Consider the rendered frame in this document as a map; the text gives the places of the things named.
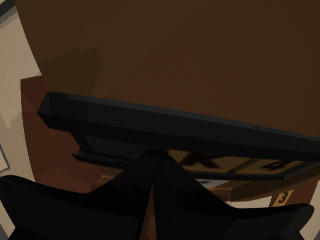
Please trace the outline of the white paper ticket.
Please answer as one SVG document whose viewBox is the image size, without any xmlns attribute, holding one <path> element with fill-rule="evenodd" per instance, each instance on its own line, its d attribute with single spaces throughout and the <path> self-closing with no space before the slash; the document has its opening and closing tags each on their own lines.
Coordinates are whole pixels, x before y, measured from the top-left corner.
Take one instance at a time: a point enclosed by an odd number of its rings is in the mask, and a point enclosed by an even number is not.
<svg viewBox="0 0 320 240">
<path fill-rule="evenodd" d="M 219 184 L 223 184 L 223 183 L 227 183 L 227 181 L 224 181 L 224 180 L 207 180 L 207 179 L 195 179 L 196 181 L 199 181 L 199 183 L 201 185 L 204 185 L 205 188 L 213 188 L 213 187 L 216 187 L 216 185 L 219 185 Z"/>
</svg>

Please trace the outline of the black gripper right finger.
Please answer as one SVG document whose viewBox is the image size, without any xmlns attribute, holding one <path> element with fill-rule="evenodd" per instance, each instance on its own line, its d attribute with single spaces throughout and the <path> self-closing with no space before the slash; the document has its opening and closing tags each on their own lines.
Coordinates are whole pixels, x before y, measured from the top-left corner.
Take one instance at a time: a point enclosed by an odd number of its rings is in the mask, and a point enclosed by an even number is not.
<svg viewBox="0 0 320 240">
<path fill-rule="evenodd" d="M 156 240 L 265 240 L 301 231 L 311 204 L 236 208 L 207 191 L 165 149 L 153 173 Z"/>
</svg>

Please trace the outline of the brown wooden board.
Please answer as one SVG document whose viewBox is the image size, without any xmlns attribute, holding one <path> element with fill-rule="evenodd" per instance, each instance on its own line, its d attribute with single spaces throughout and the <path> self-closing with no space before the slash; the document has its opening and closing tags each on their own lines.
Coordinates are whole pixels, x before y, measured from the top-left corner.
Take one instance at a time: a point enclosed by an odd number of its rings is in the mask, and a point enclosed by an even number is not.
<svg viewBox="0 0 320 240">
<path fill-rule="evenodd" d="M 15 0 L 37 109 L 115 179 L 148 147 L 304 161 L 224 180 L 231 203 L 320 180 L 320 0 Z"/>
</svg>

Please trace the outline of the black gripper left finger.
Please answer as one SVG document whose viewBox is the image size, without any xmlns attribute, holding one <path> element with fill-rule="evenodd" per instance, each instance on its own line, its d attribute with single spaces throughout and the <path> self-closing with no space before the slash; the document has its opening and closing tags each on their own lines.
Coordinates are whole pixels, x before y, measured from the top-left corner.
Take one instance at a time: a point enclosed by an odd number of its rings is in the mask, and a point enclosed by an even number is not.
<svg viewBox="0 0 320 240">
<path fill-rule="evenodd" d="M 115 179 L 77 193 L 24 177 L 0 177 L 0 200 L 13 225 L 52 240 L 139 240 L 153 185 L 156 148 L 148 147 Z"/>
</svg>

